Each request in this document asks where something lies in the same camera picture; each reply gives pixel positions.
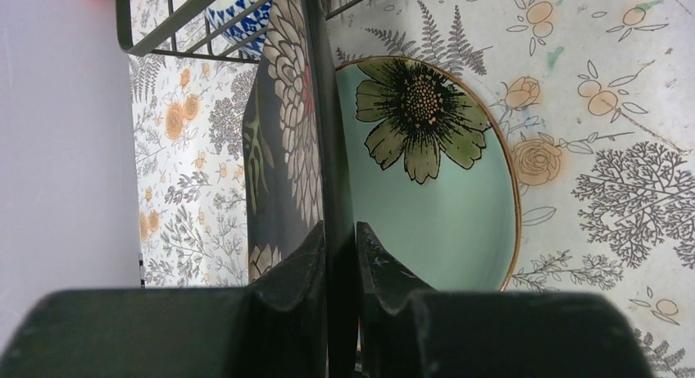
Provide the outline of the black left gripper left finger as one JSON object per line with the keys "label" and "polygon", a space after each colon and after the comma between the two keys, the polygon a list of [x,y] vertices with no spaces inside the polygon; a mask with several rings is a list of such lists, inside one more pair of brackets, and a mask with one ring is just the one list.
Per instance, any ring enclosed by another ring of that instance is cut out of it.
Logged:
{"label": "black left gripper left finger", "polygon": [[71,289],[30,310],[4,377],[323,377],[325,235],[237,288]]}

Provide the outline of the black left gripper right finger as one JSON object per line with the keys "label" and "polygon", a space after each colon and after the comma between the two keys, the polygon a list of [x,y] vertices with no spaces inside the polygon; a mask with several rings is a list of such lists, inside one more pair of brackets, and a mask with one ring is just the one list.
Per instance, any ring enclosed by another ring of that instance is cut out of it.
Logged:
{"label": "black left gripper right finger", "polygon": [[625,317],[587,293],[437,291],[356,226],[365,377],[649,377]]}

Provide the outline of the mint green flower plate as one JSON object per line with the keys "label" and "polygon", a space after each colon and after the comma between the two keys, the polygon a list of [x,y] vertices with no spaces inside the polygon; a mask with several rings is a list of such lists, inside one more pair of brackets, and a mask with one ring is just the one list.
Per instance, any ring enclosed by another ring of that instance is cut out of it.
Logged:
{"label": "mint green flower plate", "polygon": [[520,250],[511,153],[474,86],[424,61],[336,70],[353,215],[439,290],[506,288]]}

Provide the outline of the black floral square plate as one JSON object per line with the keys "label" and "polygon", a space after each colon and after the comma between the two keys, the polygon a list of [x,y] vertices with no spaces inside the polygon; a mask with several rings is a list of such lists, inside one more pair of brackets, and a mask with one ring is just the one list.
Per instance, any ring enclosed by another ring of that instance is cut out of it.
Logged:
{"label": "black floral square plate", "polygon": [[253,377],[350,377],[355,226],[320,0],[271,0],[243,115]]}

